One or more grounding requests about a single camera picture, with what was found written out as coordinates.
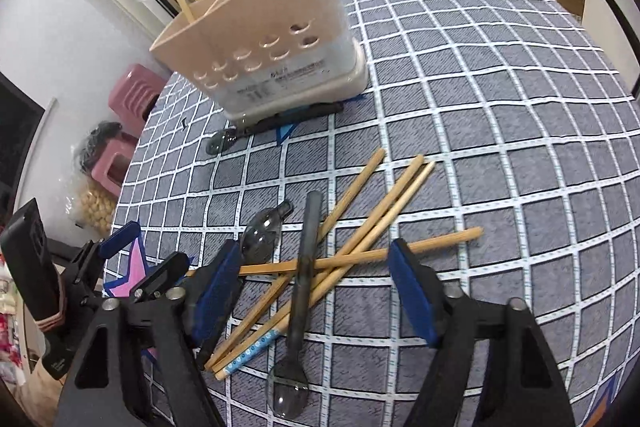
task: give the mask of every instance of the stool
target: stool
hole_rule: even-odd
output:
[[[122,136],[110,139],[92,169],[91,177],[119,198],[135,150],[136,146]]]
[[[140,64],[132,65],[109,95],[109,107],[120,117],[125,131],[140,137],[166,80]]]

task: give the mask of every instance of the tablecloth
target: tablecloth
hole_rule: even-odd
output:
[[[527,301],[581,423],[600,397],[615,393],[640,346],[636,102],[555,0],[342,2],[367,55],[362,99],[284,140],[267,132],[212,157],[204,146],[224,127],[222,110],[174,74],[136,149],[116,227],[140,221],[149,261],[177,249],[202,265],[253,213],[289,198],[295,211],[274,260],[292,259],[306,193],[322,191],[329,211],[381,146],[385,162],[322,247],[333,255],[424,153],[437,162],[433,175],[378,244],[484,227],[478,241],[422,262],[475,298]],[[124,269],[121,254],[107,280]],[[268,281],[249,277],[227,333]],[[460,425],[473,418],[486,348],[476,346]],[[227,425],[283,423],[264,394],[283,352],[280,339],[226,381],[206,374]],[[384,264],[355,267],[312,311],[304,354],[311,398],[301,417],[284,423],[401,426],[432,356],[402,315]],[[154,405],[170,417],[161,375],[148,373]]]

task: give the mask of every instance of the white basket base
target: white basket base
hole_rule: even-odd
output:
[[[291,96],[284,96],[263,105],[257,105],[246,112],[232,113],[225,111],[226,117],[231,123],[243,128],[287,109],[313,103],[340,102],[340,100],[347,100],[359,95],[367,87],[369,69],[367,68],[367,59],[364,51],[355,39],[353,40],[353,45],[356,48],[356,65],[350,73],[337,76],[312,89],[307,89]]]

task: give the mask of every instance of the oval hole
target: oval hole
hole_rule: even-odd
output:
[[[309,23],[306,22],[304,24],[293,24],[289,29],[291,30],[291,33],[293,33],[294,35],[296,33],[302,33],[309,29]]]
[[[245,49],[245,48],[240,48],[238,51],[236,51],[234,53],[234,58],[236,60],[244,60],[249,55],[251,55],[251,50],[248,50],[248,49]]]
[[[300,44],[300,47],[310,48],[311,46],[315,46],[317,42],[318,42],[318,37],[316,37],[315,35],[309,35],[308,37],[305,37],[304,39],[302,39],[302,44]]]
[[[226,61],[225,62],[219,62],[217,60],[213,61],[213,65],[212,68],[214,71],[222,71],[226,68]]]
[[[262,65],[261,62],[256,61],[256,62],[247,62],[244,65],[244,70],[247,71],[248,73],[251,73],[252,71],[257,71],[260,69],[260,66]]]
[[[273,52],[269,56],[271,57],[271,60],[282,60],[287,55],[289,55],[289,50],[281,50],[281,51]]]
[[[260,43],[260,45],[263,48],[271,48],[274,44],[277,44],[277,42],[280,40],[280,37],[277,35],[267,35],[262,42]]]

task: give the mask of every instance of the metal bolt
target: metal bolt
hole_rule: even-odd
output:
[[[110,312],[116,309],[120,305],[120,301],[117,299],[107,299],[102,303],[102,309]]]
[[[182,299],[185,295],[187,295],[187,292],[181,286],[174,286],[166,292],[166,298],[170,301],[177,301],[178,299]]]
[[[520,297],[513,297],[509,299],[509,306],[511,306],[512,309],[519,312],[523,312],[524,310],[527,309],[527,303],[524,300],[522,300]]]
[[[450,299],[460,299],[465,293],[457,282],[444,285],[444,295]]]

